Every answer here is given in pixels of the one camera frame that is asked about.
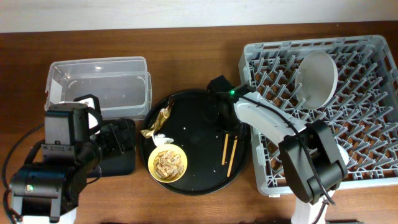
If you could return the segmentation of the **wooden chopstick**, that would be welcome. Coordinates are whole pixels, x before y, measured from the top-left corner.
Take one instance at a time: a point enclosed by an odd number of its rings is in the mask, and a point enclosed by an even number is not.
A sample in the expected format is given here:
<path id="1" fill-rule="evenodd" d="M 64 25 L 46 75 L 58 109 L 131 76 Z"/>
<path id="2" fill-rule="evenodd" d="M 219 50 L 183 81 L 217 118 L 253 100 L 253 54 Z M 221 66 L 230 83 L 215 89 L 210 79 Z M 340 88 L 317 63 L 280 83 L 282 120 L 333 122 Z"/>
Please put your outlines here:
<path id="1" fill-rule="evenodd" d="M 228 171 L 227 171 L 227 177 L 231 176 L 231 171 L 232 171 L 232 167 L 233 167 L 233 161 L 234 161 L 234 155 L 236 152 L 236 146 L 238 143 L 238 137 L 234 137 L 234 142 L 233 142 L 233 148 L 232 148 L 232 152 L 231 152 L 231 157 L 230 157 L 230 161 L 229 161 L 229 167 L 228 167 Z"/>
<path id="2" fill-rule="evenodd" d="M 222 155 L 222 160 L 221 160 L 221 165 L 225 165 L 226 163 L 226 153 L 228 149 L 228 142 L 229 142 L 229 134 L 226 133 L 224 136 L 224 144 L 223 144 L 223 155 Z"/>

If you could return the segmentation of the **white round plate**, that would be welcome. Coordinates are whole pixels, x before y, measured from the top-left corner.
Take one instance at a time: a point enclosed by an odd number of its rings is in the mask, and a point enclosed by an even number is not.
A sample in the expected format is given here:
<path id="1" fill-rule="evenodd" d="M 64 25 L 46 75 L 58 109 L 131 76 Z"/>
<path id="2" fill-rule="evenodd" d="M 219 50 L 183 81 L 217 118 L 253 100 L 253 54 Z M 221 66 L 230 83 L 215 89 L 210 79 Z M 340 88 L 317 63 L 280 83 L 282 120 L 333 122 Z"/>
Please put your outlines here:
<path id="1" fill-rule="evenodd" d="M 297 99 L 305 100 L 303 107 L 308 110 L 321 108 L 331 100 L 337 80 L 335 61 L 325 52 L 311 52 L 300 63 L 295 77 L 295 87 L 302 85 Z"/>

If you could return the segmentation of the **blue cup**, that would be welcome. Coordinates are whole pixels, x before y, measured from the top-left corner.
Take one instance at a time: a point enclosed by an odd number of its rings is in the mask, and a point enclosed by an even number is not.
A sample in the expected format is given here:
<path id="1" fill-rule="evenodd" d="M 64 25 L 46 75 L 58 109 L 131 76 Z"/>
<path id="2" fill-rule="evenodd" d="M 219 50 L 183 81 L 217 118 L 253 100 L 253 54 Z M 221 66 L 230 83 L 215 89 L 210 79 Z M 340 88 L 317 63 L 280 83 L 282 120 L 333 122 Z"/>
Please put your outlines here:
<path id="1" fill-rule="evenodd" d="M 347 165 L 349 162 L 349 155 L 348 155 L 347 151 L 342 146 L 340 146 L 339 144 L 337 146 L 338 146 L 338 150 L 340 153 L 340 155 L 338 157 L 338 163 L 343 170 L 347 170 Z"/>

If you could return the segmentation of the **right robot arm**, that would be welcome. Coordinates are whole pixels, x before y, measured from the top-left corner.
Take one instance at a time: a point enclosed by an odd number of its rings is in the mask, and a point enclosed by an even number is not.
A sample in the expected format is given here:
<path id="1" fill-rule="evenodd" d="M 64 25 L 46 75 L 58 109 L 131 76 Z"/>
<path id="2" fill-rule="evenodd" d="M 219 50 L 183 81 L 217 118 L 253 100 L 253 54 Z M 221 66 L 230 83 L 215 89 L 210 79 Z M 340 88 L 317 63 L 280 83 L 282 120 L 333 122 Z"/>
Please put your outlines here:
<path id="1" fill-rule="evenodd" d="M 348 153 L 336 142 L 326 122 L 308 123 L 264 99 L 255 88 L 232 86 L 219 76 L 206 88 L 213 106 L 208 121 L 240 137 L 245 124 L 256 128 L 279 148 L 284 176 L 296 196 L 292 223 L 325 223 L 332 195 L 347 176 Z"/>

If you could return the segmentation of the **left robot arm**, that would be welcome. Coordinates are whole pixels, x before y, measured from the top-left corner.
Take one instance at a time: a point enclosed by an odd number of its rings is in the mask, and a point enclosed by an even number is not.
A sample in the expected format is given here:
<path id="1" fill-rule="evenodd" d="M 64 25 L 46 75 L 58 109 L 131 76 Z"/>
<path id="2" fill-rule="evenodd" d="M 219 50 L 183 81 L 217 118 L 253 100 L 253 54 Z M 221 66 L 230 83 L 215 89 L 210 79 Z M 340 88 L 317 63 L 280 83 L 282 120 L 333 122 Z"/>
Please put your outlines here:
<path id="1" fill-rule="evenodd" d="M 133 120 L 104 120 L 98 107 L 84 103 L 52 105 L 42 126 L 44 139 L 4 184 L 11 223 L 73 223 L 88 174 L 101 161 L 135 149 Z"/>

